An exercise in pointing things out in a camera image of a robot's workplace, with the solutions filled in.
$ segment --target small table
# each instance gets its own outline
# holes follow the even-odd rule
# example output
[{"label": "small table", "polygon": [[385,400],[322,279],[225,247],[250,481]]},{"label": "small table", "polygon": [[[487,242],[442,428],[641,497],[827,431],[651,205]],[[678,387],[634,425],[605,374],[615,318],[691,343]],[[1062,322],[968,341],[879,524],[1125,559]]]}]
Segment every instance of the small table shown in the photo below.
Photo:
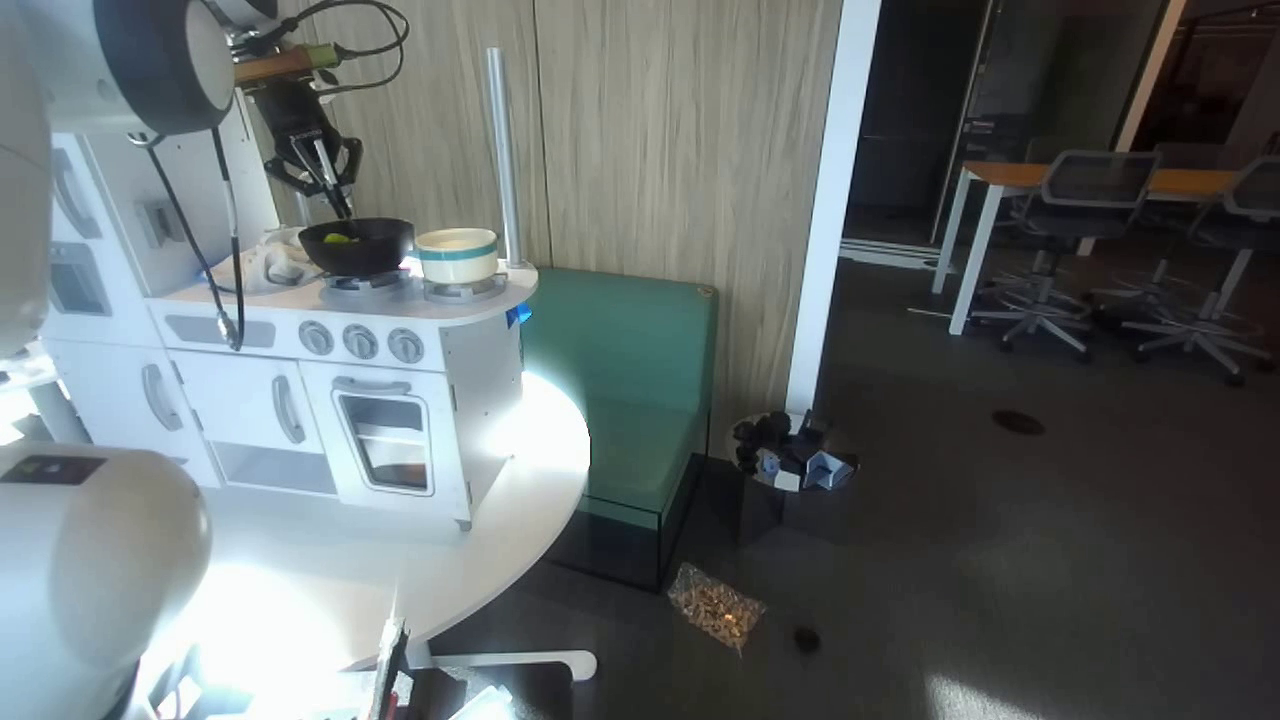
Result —
[{"label": "small table", "polygon": [[[988,190],[982,190],[982,206],[973,227],[973,247],[964,260],[949,337],[964,337],[973,290],[977,290],[977,279],[981,279],[988,247],[993,247],[998,199],[1037,190],[1042,185],[1042,175],[1047,175],[1047,165],[982,165],[982,161],[960,165],[960,179],[957,179],[949,227],[942,227],[942,247],[931,268],[931,296],[938,296],[949,282],[949,268],[957,254],[964,199],[968,199],[973,179],[988,185]],[[1231,179],[1236,179],[1236,171],[1225,171],[1225,167],[1157,167],[1147,199],[1216,199],[1231,186]]]},{"label": "small table", "polygon": [[589,453],[578,409],[547,381],[525,374],[518,453],[466,531],[311,497],[203,492],[209,575],[185,630],[156,652],[156,662],[167,668],[185,649],[200,649],[203,662],[227,673],[225,680],[279,686],[377,657],[389,627],[424,645],[478,611],[551,546],[585,497]]}]

